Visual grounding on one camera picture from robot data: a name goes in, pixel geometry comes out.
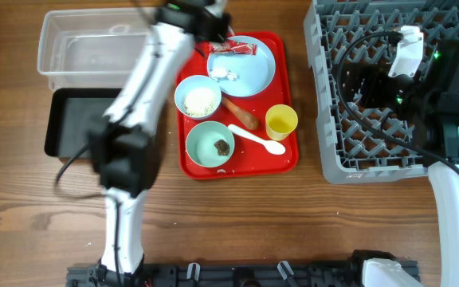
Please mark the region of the red snack wrapper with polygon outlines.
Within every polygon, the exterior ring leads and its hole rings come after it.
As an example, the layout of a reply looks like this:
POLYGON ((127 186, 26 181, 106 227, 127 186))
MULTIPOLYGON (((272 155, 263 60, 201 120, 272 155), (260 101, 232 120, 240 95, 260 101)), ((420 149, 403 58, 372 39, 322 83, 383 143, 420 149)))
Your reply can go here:
POLYGON ((210 44, 209 53, 210 54, 236 53, 236 54, 244 54, 244 55, 255 55, 257 53, 257 46, 252 43, 227 40, 223 43, 210 44))

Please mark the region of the white tissue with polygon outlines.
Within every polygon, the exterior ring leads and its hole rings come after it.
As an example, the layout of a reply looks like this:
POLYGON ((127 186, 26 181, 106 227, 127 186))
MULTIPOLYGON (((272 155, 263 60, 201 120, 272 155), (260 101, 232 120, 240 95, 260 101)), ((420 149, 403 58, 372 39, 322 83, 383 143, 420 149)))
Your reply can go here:
POLYGON ((235 81, 238 79, 238 75, 230 70, 222 67, 215 67, 209 71, 209 76, 216 82, 222 80, 235 81))

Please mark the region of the light blue bowl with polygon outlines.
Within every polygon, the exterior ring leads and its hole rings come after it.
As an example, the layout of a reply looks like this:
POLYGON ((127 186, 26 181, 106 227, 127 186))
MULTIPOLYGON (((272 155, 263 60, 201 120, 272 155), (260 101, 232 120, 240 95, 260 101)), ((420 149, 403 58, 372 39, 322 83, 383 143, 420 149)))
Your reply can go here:
POLYGON ((193 119, 193 120, 205 120, 207 118, 209 118, 210 116, 212 116, 218 109, 218 107, 220 106, 222 102, 222 92, 221 92, 221 89, 219 88, 218 84, 213 81, 211 78, 209 77, 206 77, 206 76, 202 76, 202 75, 195 75, 195 76, 190 76, 190 77, 187 77, 186 79, 182 80, 176 90, 175 90, 175 104, 177 106, 177 109, 184 115, 184 116, 188 116, 189 118, 193 119), (214 93, 216 94, 216 97, 218 98, 218 106, 216 107, 216 109, 211 113, 209 114, 208 116, 204 116, 204 117, 191 117, 191 116, 188 116, 185 112, 185 109, 183 107, 183 99, 184 99, 184 96, 192 89, 194 88, 201 88, 201 87, 204 87, 204 88, 209 88, 211 90, 214 91, 214 93))

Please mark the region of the white rice pile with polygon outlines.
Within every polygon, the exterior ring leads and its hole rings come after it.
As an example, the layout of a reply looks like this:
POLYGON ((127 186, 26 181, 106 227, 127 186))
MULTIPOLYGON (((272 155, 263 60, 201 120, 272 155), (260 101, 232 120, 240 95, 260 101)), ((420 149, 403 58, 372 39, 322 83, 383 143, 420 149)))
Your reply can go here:
POLYGON ((204 117, 211 114, 218 106, 218 98, 209 88, 194 88, 183 99, 183 107, 188 116, 204 117))

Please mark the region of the yellow plastic cup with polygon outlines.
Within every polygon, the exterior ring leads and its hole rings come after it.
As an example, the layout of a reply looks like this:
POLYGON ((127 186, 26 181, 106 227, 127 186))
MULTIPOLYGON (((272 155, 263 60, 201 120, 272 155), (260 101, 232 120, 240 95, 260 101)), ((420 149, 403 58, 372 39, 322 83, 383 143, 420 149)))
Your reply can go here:
POLYGON ((286 104, 273 105, 265 114, 265 129, 271 140, 287 138, 298 125, 298 115, 286 104))

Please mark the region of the mint green bowl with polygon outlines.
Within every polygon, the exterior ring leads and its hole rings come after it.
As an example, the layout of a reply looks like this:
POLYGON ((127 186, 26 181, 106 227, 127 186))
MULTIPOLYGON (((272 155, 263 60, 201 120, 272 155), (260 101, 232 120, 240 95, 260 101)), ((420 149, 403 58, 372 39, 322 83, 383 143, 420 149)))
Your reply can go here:
POLYGON ((222 123, 205 121, 194 126, 186 138, 188 156, 197 165, 206 168, 220 167, 232 156, 235 140, 232 132, 222 123), (216 143, 225 143, 225 152, 220 155, 216 143))

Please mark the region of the brown food lump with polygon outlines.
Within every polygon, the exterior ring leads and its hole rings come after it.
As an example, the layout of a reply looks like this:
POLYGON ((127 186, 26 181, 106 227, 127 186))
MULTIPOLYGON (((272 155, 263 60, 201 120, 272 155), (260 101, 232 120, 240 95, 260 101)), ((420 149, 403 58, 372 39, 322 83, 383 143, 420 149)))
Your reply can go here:
POLYGON ((230 145, 224 140, 218 140, 214 146, 219 156, 227 156, 230 153, 230 145))

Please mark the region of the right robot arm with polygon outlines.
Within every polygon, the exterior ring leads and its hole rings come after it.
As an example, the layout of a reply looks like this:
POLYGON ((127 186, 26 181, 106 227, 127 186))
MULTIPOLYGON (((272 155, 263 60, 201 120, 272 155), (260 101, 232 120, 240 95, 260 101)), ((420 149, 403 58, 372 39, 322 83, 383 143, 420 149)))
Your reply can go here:
POLYGON ((373 135, 414 151, 425 160, 433 188, 441 244, 441 285, 459 286, 459 41, 439 42, 424 77, 419 63, 406 60, 402 51, 414 47, 414 56, 423 55, 420 42, 397 33, 390 37, 398 44, 390 65, 347 63, 339 60, 335 81, 346 111, 356 93, 366 108, 390 108, 400 120, 414 125, 411 143, 388 136, 368 122, 354 119, 373 135))

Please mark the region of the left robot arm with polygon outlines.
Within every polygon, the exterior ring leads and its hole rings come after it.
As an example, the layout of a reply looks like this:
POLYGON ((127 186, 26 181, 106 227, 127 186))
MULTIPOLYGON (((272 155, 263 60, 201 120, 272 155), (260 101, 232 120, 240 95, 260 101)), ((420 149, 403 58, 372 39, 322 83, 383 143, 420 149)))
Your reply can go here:
POLYGON ((107 209, 102 270, 134 276, 143 262, 143 201, 161 164, 159 121, 171 85, 200 41, 223 42, 226 2, 167 1, 155 9, 141 54, 124 87, 89 131, 92 166, 107 209))

